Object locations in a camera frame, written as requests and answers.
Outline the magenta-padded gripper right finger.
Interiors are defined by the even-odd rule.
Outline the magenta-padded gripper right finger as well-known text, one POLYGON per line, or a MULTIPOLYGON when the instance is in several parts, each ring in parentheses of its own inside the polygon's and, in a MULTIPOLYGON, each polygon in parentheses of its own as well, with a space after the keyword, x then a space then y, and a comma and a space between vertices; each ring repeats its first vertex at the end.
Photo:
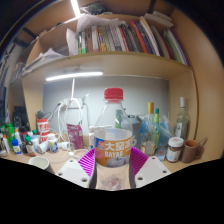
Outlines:
POLYGON ((129 180, 132 188, 143 187, 170 174, 156 156, 148 157, 139 149, 131 148, 129 180))

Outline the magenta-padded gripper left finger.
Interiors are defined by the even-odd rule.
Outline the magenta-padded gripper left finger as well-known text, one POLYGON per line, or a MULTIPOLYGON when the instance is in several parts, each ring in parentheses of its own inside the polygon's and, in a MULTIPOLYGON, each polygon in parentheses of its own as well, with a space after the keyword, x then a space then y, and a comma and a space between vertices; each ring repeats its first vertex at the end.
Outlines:
POLYGON ((78 159, 70 158, 56 175, 83 188, 95 188, 97 180, 95 151, 91 149, 78 159))

